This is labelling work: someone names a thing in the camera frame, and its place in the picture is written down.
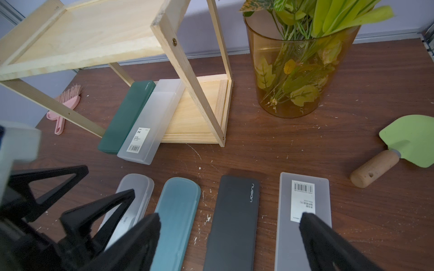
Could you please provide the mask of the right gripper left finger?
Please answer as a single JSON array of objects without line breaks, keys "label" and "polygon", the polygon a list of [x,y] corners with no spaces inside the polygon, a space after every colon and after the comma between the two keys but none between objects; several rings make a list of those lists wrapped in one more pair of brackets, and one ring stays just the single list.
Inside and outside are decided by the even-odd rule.
[{"label": "right gripper left finger", "polygon": [[158,213],[145,216],[82,271],[149,271],[156,253],[161,222]]}]

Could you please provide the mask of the translucent labelled pencil case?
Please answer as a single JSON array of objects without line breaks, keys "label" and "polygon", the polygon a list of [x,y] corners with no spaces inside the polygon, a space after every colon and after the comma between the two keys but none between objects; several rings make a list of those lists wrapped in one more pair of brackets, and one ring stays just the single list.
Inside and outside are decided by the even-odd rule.
[{"label": "translucent labelled pencil case", "polygon": [[159,80],[117,157],[150,165],[167,131],[185,86],[180,79]]}]

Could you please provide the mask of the pink hand brush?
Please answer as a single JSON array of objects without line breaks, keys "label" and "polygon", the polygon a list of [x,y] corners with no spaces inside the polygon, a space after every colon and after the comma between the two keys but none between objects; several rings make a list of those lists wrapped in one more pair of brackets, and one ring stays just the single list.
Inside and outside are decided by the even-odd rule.
[{"label": "pink hand brush", "polygon": [[[79,104],[80,102],[80,95],[83,91],[83,87],[81,85],[73,85],[72,87],[70,87],[69,89],[65,90],[59,97],[56,97],[56,101],[62,103],[63,105],[65,105],[66,107],[68,107],[69,109],[74,110],[75,107]],[[52,112],[52,111],[48,111],[46,114],[46,118],[51,120],[51,121],[56,121],[56,125],[55,125],[55,134],[56,135],[61,135],[63,133],[64,130],[64,125],[65,125],[65,118],[59,116],[58,114]]]}]

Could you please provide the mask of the wooden two-tier shelf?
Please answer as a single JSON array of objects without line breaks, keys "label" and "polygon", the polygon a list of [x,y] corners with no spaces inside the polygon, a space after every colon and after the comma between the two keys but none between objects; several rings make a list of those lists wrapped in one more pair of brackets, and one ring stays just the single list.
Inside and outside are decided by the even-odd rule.
[{"label": "wooden two-tier shelf", "polygon": [[46,1],[1,39],[1,85],[102,137],[103,127],[27,84],[29,76],[166,55],[185,85],[165,143],[226,143],[232,71],[215,1],[208,2],[225,72],[196,76],[177,37],[188,1]]}]

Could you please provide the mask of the teal pencil case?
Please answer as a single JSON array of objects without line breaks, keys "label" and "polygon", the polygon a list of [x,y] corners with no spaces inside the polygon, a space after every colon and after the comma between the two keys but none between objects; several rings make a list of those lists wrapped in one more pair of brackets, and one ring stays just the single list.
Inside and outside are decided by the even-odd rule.
[{"label": "teal pencil case", "polygon": [[187,178],[166,181],[156,206],[161,229],[152,271],[182,269],[200,196],[199,185]]}]

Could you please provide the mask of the black pencil case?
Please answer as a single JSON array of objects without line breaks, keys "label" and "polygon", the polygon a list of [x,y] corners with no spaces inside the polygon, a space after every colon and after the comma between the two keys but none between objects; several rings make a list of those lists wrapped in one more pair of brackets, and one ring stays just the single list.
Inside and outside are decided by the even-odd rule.
[{"label": "black pencil case", "polygon": [[222,176],[203,270],[253,270],[259,198],[258,180]]}]

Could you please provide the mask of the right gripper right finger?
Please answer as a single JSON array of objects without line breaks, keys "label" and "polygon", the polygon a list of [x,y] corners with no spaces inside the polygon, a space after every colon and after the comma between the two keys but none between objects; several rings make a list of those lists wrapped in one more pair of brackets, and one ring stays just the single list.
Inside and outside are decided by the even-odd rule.
[{"label": "right gripper right finger", "polygon": [[299,229],[312,271],[381,270],[317,215],[304,212]]}]

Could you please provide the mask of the dark green pencil case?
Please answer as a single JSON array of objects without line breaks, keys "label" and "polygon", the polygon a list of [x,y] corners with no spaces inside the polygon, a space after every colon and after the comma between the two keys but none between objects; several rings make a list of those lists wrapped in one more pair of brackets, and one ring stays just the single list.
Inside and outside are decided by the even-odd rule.
[{"label": "dark green pencil case", "polygon": [[98,145],[99,151],[111,155],[119,152],[155,87],[154,81],[132,84]]}]

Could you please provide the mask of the amber vase with plants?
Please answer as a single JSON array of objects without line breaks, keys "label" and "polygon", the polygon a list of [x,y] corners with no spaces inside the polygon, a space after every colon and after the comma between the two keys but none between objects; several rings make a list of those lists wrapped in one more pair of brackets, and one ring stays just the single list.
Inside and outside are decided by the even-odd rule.
[{"label": "amber vase with plants", "polygon": [[313,112],[359,28],[394,16],[378,1],[245,1],[257,99],[269,114]]}]

